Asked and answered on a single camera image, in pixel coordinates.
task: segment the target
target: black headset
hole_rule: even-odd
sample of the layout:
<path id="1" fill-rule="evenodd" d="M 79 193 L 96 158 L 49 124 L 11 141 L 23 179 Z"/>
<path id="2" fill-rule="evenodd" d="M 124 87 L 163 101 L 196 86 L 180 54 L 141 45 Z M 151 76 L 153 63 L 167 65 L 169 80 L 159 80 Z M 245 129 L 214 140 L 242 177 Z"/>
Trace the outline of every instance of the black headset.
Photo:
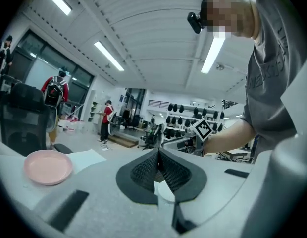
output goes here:
<path id="1" fill-rule="evenodd" d="M 194 12 L 190 12 L 187 20 L 196 34 L 200 34 L 202 29 L 204 29 L 204 26 L 201 24 L 200 14 L 196 15 Z"/>

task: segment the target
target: person in red shirt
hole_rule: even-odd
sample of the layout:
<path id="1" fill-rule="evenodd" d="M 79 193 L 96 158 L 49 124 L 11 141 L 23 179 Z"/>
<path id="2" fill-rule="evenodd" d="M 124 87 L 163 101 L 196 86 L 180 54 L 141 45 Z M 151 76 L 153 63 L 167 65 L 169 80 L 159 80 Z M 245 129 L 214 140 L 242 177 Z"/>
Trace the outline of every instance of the person in red shirt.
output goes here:
<path id="1" fill-rule="evenodd" d="M 65 77 L 66 77 L 66 73 L 65 73 L 63 70 L 61 70 L 61 71 L 59 72 L 59 76 L 57 76 L 57 81 L 58 81 L 58 82 L 62 82 L 62 81 L 64 81 L 64 78 L 65 78 Z M 49 84 L 52 80 L 53 80 L 53 76 L 50 77 L 50 78 L 48 78 L 48 79 L 46 80 L 46 82 L 44 83 L 44 85 L 43 85 L 42 88 L 41 88 L 41 91 L 42 91 L 43 93 L 45 92 L 45 90 L 46 90 L 48 84 Z M 68 101 L 68 98 L 69 98 L 69 86 L 68 86 L 67 83 L 65 83 L 64 86 L 63 86 L 63 100 L 64 100 L 65 102 L 67 102 L 67 101 Z"/>
<path id="2" fill-rule="evenodd" d="M 57 81 L 61 86 L 62 86 L 62 91 L 63 91 L 63 101 L 67 102 L 68 98 L 69 98 L 69 86 L 68 84 L 65 82 L 64 78 L 66 77 L 66 73 L 61 70 L 59 72 L 59 76 L 53 76 L 50 77 L 46 80 L 46 82 L 44 83 L 44 85 L 41 88 L 41 91 L 44 93 L 47 89 L 47 86 L 53 81 L 55 80 L 55 82 Z M 61 111 L 61 105 L 62 105 L 62 101 L 59 103 L 59 105 L 56 107 L 57 108 L 57 115 L 60 115 L 60 111 Z M 52 132 L 49 132 L 49 138 L 50 138 L 50 142 L 51 142 L 51 149 L 53 150 L 54 147 L 54 143 L 55 140 L 57 138 L 57 129 L 58 129 L 58 121 L 59 119 L 57 119 L 56 121 L 56 126 L 54 128 L 54 130 Z"/>
<path id="3" fill-rule="evenodd" d="M 102 120 L 102 126 L 101 126 L 101 137 L 98 141 L 101 142 L 102 144 L 106 144 L 107 141 L 108 141 L 109 121 L 108 121 L 107 117 L 112 112 L 114 112 L 114 108 L 112 106 L 112 101 L 108 100 L 108 101 L 106 101 L 106 108 L 104 109 L 104 112 L 100 113 L 100 115 L 103 116 L 103 120 Z"/>

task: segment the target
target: black pants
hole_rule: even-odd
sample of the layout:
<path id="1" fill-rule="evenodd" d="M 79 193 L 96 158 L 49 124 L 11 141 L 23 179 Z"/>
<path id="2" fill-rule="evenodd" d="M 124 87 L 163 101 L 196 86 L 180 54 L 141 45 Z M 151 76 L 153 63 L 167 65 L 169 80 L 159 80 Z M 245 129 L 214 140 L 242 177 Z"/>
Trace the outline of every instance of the black pants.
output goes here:
<path id="1" fill-rule="evenodd" d="M 109 122 L 102 123 L 101 141 L 108 140 L 108 125 L 109 125 Z"/>

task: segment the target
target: man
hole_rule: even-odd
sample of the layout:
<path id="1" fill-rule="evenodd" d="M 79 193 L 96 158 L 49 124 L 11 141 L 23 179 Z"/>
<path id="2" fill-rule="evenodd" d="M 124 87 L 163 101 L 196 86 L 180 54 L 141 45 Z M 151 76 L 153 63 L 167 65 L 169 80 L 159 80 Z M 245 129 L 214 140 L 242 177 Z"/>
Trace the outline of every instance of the man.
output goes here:
<path id="1" fill-rule="evenodd" d="M 307 35 L 289 0 L 203 0 L 200 22 L 209 31 L 252 38 L 243 116 L 211 136 L 204 152 L 239 148 L 259 135 L 255 158 L 296 134 L 280 97 L 307 58 Z"/>
<path id="2" fill-rule="evenodd" d="M 65 71 L 61 70 L 59 72 L 59 76 L 52 76 L 52 77 L 48 78 L 41 88 L 41 91 L 43 93 L 45 93 L 46 91 L 50 91 L 49 94 L 47 93 L 47 96 L 53 97 L 53 95 L 56 94 L 55 99 L 58 98 L 58 95 L 57 95 L 57 90 L 55 90 L 54 87 L 61 89 L 61 91 L 63 92 L 62 100 L 61 100 L 60 103 L 57 104 L 57 107 L 56 107 L 58 117 L 60 116 L 62 103 L 67 102 L 68 97 L 69 97 L 69 86 L 68 86 L 67 82 L 64 80 L 65 77 L 66 77 Z M 46 97 L 45 103 L 54 106 L 54 105 L 56 105 L 56 102 L 53 99 L 54 98 Z M 57 138 L 57 129 L 58 129 L 58 118 L 57 118 L 56 126 L 55 126 L 54 130 L 52 132 L 48 133 L 49 138 L 50 138 L 50 142 L 51 142 L 51 149 L 53 149 L 55 140 Z"/>
<path id="3" fill-rule="evenodd" d="M 101 144 L 106 144 L 108 141 L 108 125 L 110 123 L 110 119 L 108 118 L 108 116 L 114 112 L 112 101 L 108 100 L 106 101 L 105 104 L 106 104 L 106 107 L 104 109 L 104 112 L 99 113 L 100 115 L 103 116 L 102 126 L 101 126 L 101 137 L 98 140 L 99 142 L 101 142 Z"/>
<path id="4" fill-rule="evenodd" d="M 12 65 L 12 56 L 10 53 L 10 45 L 13 37 L 9 35 L 0 47 L 0 72 L 4 69 L 4 73 L 8 74 L 9 67 Z"/>

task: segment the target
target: smoke detector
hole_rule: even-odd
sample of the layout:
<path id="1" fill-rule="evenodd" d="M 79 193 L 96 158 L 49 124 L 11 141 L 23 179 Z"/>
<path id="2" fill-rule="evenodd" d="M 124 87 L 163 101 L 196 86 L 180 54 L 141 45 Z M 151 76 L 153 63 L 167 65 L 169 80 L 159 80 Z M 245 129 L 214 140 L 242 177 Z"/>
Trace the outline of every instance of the smoke detector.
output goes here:
<path id="1" fill-rule="evenodd" d="M 216 69 L 217 70 L 223 70 L 223 69 L 225 69 L 225 67 L 221 64 L 217 64 Z"/>

